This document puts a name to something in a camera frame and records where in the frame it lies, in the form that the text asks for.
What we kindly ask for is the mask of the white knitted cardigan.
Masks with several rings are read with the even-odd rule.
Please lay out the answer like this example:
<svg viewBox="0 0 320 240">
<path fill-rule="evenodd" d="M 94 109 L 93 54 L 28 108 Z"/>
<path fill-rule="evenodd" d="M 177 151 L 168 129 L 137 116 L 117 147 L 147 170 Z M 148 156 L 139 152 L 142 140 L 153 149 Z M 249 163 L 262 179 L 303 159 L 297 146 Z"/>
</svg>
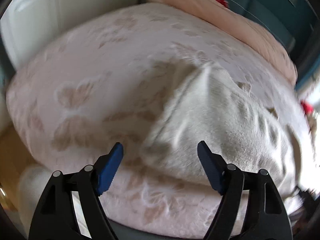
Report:
<svg viewBox="0 0 320 240">
<path fill-rule="evenodd" d="M 166 102 L 143 142 L 146 165 L 172 177 L 207 184 L 196 148 L 205 141 L 244 171 L 269 171 L 280 194 L 313 180 L 312 148 L 217 63 L 188 75 Z"/>
</svg>

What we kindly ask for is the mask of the red and cream plush toy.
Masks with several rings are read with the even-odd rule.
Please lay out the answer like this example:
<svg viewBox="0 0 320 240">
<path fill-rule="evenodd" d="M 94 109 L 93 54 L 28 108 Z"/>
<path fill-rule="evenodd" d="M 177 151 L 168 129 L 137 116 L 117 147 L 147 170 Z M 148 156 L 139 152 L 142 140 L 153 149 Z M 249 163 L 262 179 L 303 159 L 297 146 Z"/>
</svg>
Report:
<svg viewBox="0 0 320 240">
<path fill-rule="evenodd" d="M 310 130 L 315 131 L 317 129 L 317 112 L 310 103 L 304 100 L 301 100 L 300 104 L 303 107 L 303 111 L 307 118 Z"/>
</svg>

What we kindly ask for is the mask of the pink butterfly-pattern blanket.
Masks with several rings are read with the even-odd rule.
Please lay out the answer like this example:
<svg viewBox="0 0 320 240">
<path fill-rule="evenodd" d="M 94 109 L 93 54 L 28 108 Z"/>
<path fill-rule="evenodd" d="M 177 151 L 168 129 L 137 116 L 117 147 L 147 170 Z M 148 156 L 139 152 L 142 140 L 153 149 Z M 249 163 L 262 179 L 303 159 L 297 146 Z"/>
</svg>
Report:
<svg viewBox="0 0 320 240">
<path fill-rule="evenodd" d="M 100 198 L 109 219 L 158 235 L 201 238 L 221 199 L 207 176 L 207 184 L 172 177 L 146 165 L 140 149 L 176 88 L 208 62 L 312 148 L 293 85 L 280 72 L 244 42 L 158 3 L 111 12 L 52 42 L 18 70 L 7 106 L 32 156 L 51 171 L 79 171 L 123 144 L 124 159 Z M 312 162 L 306 189 L 317 191 L 313 148 Z"/>
</svg>

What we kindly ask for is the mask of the white wardrobe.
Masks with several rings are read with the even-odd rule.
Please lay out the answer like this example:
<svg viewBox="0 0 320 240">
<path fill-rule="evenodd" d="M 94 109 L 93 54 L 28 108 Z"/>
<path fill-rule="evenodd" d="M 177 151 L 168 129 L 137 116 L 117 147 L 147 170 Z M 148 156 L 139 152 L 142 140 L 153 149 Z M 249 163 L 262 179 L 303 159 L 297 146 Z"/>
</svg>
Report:
<svg viewBox="0 0 320 240">
<path fill-rule="evenodd" d="M 61 33 L 138 0 L 12 0 L 1 18 L 1 35 L 14 69 L 25 66 Z"/>
</svg>

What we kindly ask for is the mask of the teal headboard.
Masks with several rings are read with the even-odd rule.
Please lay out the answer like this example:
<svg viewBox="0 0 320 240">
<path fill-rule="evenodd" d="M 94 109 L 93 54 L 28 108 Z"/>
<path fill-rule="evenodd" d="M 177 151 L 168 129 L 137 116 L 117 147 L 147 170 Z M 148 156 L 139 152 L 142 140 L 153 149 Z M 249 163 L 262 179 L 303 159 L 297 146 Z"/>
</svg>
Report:
<svg viewBox="0 0 320 240">
<path fill-rule="evenodd" d="M 319 16 L 308 0 L 226 0 L 230 9 L 265 27 L 284 46 L 298 70 L 298 87 L 316 70 Z"/>
</svg>

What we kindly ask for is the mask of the peach pink quilt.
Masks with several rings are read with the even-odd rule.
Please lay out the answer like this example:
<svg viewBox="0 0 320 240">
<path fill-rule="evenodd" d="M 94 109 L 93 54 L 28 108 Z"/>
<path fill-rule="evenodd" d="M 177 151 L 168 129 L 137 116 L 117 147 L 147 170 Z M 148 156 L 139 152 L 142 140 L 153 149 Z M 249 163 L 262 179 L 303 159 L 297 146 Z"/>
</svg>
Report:
<svg viewBox="0 0 320 240">
<path fill-rule="evenodd" d="M 147 0 L 175 7 L 196 16 L 251 47 L 269 62 L 291 85 L 297 69 L 286 49 L 263 26 L 224 7 L 216 0 Z"/>
</svg>

